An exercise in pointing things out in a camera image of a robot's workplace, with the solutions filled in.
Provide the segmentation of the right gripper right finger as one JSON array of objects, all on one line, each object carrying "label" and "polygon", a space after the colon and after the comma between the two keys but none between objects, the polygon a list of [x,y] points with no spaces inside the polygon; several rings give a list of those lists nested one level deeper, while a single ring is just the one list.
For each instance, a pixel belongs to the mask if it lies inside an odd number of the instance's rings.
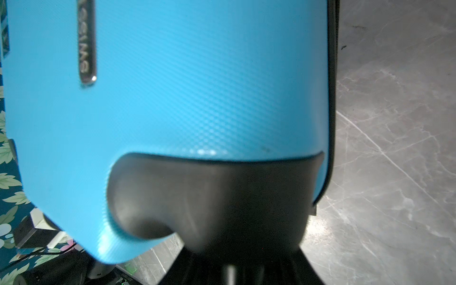
[{"label": "right gripper right finger", "polygon": [[289,264],[289,276],[293,285],[325,285],[302,250],[299,249],[290,256]]}]

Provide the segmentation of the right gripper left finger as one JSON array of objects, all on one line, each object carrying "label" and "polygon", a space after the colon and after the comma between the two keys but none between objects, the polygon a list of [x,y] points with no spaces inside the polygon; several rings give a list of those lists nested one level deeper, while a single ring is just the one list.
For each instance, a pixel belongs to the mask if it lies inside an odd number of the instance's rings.
[{"label": "right gripper left finger", "polygon": [[159,285],[199,285],[199,257],[183,248]]}]

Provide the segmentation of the blue suitcase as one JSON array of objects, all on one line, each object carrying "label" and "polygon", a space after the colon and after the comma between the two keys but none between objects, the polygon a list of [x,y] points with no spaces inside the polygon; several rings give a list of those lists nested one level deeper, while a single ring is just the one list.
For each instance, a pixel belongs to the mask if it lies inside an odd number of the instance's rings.
[{"label": "blue suitcase", "polygon": [[221,264],[299,248],[334,158],[338,1],[2,1],[26,197],[116,264],[177,233]]}]

